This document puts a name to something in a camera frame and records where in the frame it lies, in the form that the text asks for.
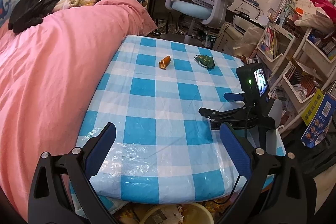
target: qr code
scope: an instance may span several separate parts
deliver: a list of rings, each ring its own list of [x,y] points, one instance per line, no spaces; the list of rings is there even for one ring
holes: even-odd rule
[[[322,114],[324,117],[327,117],[329,111],[331,109],[331,103],[329,103],[328,101],[326,102],[325,106],[324,106],[324,109],[322,111]]]

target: cable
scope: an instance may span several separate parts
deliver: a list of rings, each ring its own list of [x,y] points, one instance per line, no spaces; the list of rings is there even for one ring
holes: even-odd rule
[[[233,15],[233,17],[232,17],[232,22],[233,22],[233,20],[234,20],[235,17],[236,17],[236,15],[235,15],[235,11],[237,11],[237,10],[243,5],[243,3],[244,3],[244,0],[243,0],[243,2],[241,3],[241,5],[240,5],[237,9],[235,9],[235,10],[233,11],[233,14],[234,14],[234,15]],[[218,34],[217,37],[220,37],[223,33],[225,33],[225,31],[227,30],[227,28],[229,27],[229,25],[230,25],[230,22],[227,23],[225,29],[224,29],[222,32],[220,32],[220,33]]]
[[[258,7],[258,6],[256,6],[257,8],[258,8],[258,10],[259,10],[259,14],[257,15],[257,17],[256,18],[254,18],[254,19],[251,19],[251,20],[255,20],[255,19],[257,19],[259,16],[260,16],[260,13],[261,13],[261,10],[260,10],[260,8]]]
[[[251,106],[249,107],[248,111],[247,111],[247,116],[245,119],[245,128],[244,128],[244,137],[247,139],[247,122],[249,120],[249,115],[250,115],[250,110],[251,110]]]
[[[209,202],[216,203],[216,204],[218,204],[218,205],[223,205],[223,204],[227,203],[227,202],[230,200],[230,198],[232,197],[233,193],[235,192],[235,189],[236,189],[236,187],[237,187],[237,184],[238,184],[238,181],[239,181],[240,177],[241,177],[241,176],[238,175],[238,178],[236,179],[235,185],[233,186],[232,191],[231,191],[231,194],[229,195],[229,197],[228,197],[227,200],[225,200],[224,202],[221,202],[221,203],[220,203],[220,202],[216,202],[216,201],[214,201],[214,200],[208,200],[208,201],[209,201]]]

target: pink duvet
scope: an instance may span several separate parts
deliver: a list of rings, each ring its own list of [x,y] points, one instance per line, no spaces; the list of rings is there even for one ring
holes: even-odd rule
[[[68,153],[110,60],[128,34],[156,28],[135,0],[62,10],[14,36],[0,30],[0,185],[27,219],[43,151]]]

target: plastic bag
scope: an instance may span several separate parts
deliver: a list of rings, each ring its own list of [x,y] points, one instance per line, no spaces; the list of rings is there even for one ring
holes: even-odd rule
[[[336,24],[336,7],[332,5],[328,0],[310,0],[315,7],[322,8],[326,14],[332,19],[333,23]]]
[[[296,20],[294,24],[300,27],[312,27],[324,34],[331,33],[335,30],[332,19],[318,15],[304,14],[301,19]]]
[[[232,45],[229,45],[228,43],[227,46],[233,50],[232,53],[234,55],[250,56],[257,46],[260,37],[263,35],[263,32],[263,29],[251,26],[246,30],[240,40],[234,41]]]

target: table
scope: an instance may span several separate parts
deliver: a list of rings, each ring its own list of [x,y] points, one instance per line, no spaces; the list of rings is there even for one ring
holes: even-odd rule
[[[197,54],[213,56],[215,68],[200,66]],[[171,63],[161,70],[158,62],[167,55]],[[97,87],[77,140],[82,147],[107,122],[116,126],[115,143],[90,180],[97,194],[150,204],[229,194],[237,170],[219,132],[210,130],[198,110],[242,106],[223,97],[241,92],[236,75],[241,65],[237,58],[206,48],[127,36]],[[277,133],[277,154],[284,153]],[[245,181],[240,179],[237,191]]]

